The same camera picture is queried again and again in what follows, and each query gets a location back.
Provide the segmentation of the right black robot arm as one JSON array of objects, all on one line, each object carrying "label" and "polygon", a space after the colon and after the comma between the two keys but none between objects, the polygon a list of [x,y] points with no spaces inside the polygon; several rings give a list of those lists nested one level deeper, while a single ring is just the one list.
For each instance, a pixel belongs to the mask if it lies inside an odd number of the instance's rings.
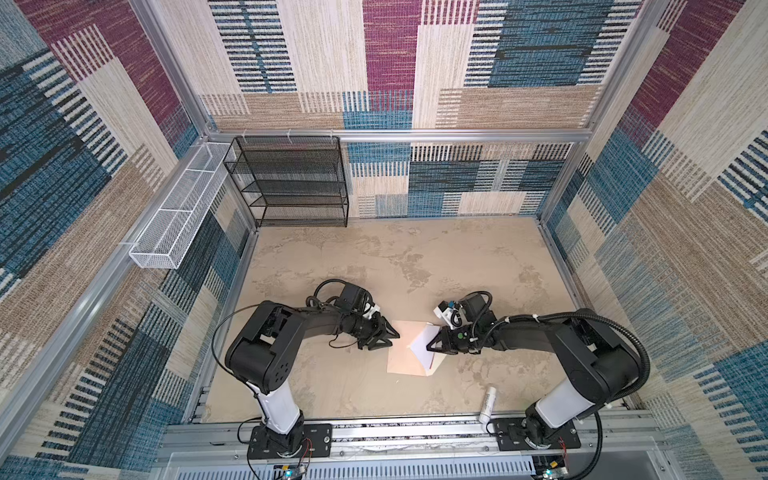
[{"label": "right black robot arm", "polygon": [[566,439],[575,419],[640,389],[650,376],[650,359],[639,338],[617,322],[583,308],[544,316],[496,317],[492,296],[476,291],[434,309],[444,323],[426,349],[433,353],[478,355],[487,349],[552,353],[565,380],[525,411],[523,419],[494,433],[527,449],[547,449]]}]

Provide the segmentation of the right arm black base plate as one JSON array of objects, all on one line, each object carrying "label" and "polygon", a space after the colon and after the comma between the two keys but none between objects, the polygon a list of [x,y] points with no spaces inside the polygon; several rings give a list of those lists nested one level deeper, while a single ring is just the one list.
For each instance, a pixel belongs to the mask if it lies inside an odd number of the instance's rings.
[{"label": "right arm black base plate", "polygon": [[581,440],[572,421],[557,429],[536,418],[500,417],[488,423],[500,451],[578,449]]}]

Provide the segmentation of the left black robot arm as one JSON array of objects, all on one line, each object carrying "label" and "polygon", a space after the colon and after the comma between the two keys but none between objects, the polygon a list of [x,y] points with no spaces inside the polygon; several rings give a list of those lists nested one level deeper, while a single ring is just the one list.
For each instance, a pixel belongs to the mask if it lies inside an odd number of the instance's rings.
[{"label": "left black robot arm", "polygon": [[304,415],[295,403],[288,377],[302,342],[316,336],[346,334],[360,350],[389,348],[400,337],[382,315],[372,294],[342,279],[321,282],[303,307],[263,301],[224,355],[223,367],[256,398],[262,425],[252,438],[277,454],[296,453],[308,444]]}]

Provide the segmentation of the pale pink envelope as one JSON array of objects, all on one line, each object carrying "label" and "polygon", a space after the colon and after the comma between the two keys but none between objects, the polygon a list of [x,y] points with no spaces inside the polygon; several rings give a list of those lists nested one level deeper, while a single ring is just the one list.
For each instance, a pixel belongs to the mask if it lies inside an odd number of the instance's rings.
[{"label": "pale pink envelope", "polygon": [[387,372],[390,374],[432,376],[446,358],[445,354],[427,350],[427,344],[441,327],[425,322],[394,321],[400,337],[388,349]]}]

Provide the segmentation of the white glue stick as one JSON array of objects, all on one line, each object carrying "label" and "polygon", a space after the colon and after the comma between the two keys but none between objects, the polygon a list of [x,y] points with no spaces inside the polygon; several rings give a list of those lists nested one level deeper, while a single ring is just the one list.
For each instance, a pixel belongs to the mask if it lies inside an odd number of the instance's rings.
[{"label": "white glue stick", "polygon": [[485,391],[483,402],[478,414],[478,422],[483,426],[487,426],[491,421],[496,398],[497,389],[494,386],[489,386]]}]

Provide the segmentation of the pink red letter card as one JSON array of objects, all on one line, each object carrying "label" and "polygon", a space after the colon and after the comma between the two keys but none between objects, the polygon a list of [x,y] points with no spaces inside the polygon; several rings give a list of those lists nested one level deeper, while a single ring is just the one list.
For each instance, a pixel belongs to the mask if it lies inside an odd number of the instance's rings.
[{"label": "pink red letter card", "polygon": [[442,361],[442,357],[439,354],[429,352],[426,347],[426,344],[437,334],[439,329],[438,326],[426,324],[409,344],[409,349],[424,369],[426,375],[431,375]]}]

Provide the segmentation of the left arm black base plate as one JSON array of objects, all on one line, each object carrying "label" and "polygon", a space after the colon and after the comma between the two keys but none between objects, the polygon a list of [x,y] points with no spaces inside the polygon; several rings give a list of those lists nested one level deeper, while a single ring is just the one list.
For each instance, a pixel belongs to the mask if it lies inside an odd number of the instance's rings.
[{"label": "left arm black base plate", "polygon": [[301,424],[287,434],[279,434],[260,425],[251,433],[247,459],[327,458],[332,440],[333,426],[330,423]]}]

